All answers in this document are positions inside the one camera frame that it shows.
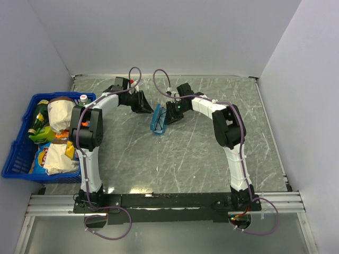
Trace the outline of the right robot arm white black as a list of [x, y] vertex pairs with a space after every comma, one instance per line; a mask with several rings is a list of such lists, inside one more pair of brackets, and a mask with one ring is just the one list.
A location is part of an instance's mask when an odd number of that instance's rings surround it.
[[230, 170], [231, 204], [238, 211], [246, 209], [253, 201], [253, 185], [249, 177], [244, 155], [246, 128], [238, 107], [221, 103], [205, 94], [195, 93], [188, 83], [177, 87], [177, 92], [167, 89], [165, 123], [167, 125], [183, 118], [189, 110], [201, 113], [212, 120], [217, 143], [223, 148]]

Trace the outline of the black thin sunglasses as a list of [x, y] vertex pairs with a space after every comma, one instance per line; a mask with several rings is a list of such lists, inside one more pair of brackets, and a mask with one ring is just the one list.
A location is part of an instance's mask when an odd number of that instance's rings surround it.
[[166, 109], [161, 107], [158, 112], [157, 119], [154, 124], [155, 133], [163, 133], [165, 129]]

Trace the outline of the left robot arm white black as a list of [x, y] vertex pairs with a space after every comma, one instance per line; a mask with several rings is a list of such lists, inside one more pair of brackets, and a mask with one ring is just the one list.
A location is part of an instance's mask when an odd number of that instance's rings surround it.
[[99, 148], [103, 141], [103, 117], [118, 106], [129, 106], [134, 113], [151, 114], [152, 107], [144, 92], [138, 88], [141, 79], [117, 77], [100, 97], [85, 106], [72, 109], [69, 140], [79, 157], [81, 187], [79, 203], [85, 203], [91, 212], [103, 210], [103, 184], [99, 173]]

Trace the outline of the blue translucent glasses case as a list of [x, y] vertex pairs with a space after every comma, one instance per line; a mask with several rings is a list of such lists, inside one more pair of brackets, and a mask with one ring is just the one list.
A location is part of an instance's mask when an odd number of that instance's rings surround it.
[[162, 107], [161, 104], [156, 106], [156, 109], [153, 113], [153, 117], [150, 124], [150, 130], [155, 135], [162, 135], [165, 133], [166, 124], [166, 108]]

